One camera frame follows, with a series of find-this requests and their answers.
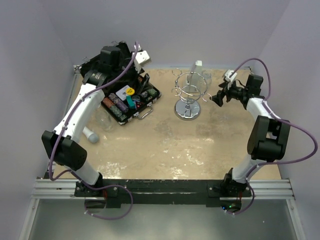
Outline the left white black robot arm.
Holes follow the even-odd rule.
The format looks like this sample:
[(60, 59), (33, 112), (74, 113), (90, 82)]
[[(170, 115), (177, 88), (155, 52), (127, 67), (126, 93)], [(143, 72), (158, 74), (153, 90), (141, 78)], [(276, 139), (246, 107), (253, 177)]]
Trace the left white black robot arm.
[(41, 139), (49, 157), (48, 175), (51, 181), (56, 181), (65, 173), (72, 173), (92, 196), (99, 196), (103, 192), (100, 173), (87, 162), (87, 152), (78, 142), (89, 118), (104, 98), (103, 89), (120, 80), (132, 65), (140, 68), (151, 60), (148, 52), (142, 50), (138, 43), (134, 48), (130, 62), (116, 78), (99, 87), (83, 84), (61, 122), (53, 131), (42, 134)]

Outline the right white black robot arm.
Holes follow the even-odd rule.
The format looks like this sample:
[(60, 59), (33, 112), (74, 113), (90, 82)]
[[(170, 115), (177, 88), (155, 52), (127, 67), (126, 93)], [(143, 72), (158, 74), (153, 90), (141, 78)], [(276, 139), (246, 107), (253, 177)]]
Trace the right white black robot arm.
[(221, 193), (230, 197), (244, 192), (252, 176), (264, 164), (272, 164), (284, 157), (290, 133), (290, 126), (278, 121), (263, 105), (265, 98), (260, 95), (263, 77), (250, 74), (245, 85), (237, 86), (236, 75), (227, 70), (223, 83), (219, 85), (221, 90), (210, 98), (220, 107), (224, 98), (227, 102), (238, 100), (255, 120), (247, 142), (247, 156), (225, 174), (220, 184)]

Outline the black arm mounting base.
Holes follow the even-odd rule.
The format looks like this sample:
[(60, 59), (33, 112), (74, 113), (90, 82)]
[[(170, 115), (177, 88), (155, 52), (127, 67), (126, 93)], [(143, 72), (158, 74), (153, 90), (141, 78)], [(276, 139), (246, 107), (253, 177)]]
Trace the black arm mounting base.
[(89, 200), (105, 200), (107, 208), (120, 208), (123, 204), (136, 205), (225, 205), (222, 198), (251, 197), (247, 184), (230, 180), (169, 180), (169, 179), (101, 179), (93, 190), (77, 182), (74, 196)]

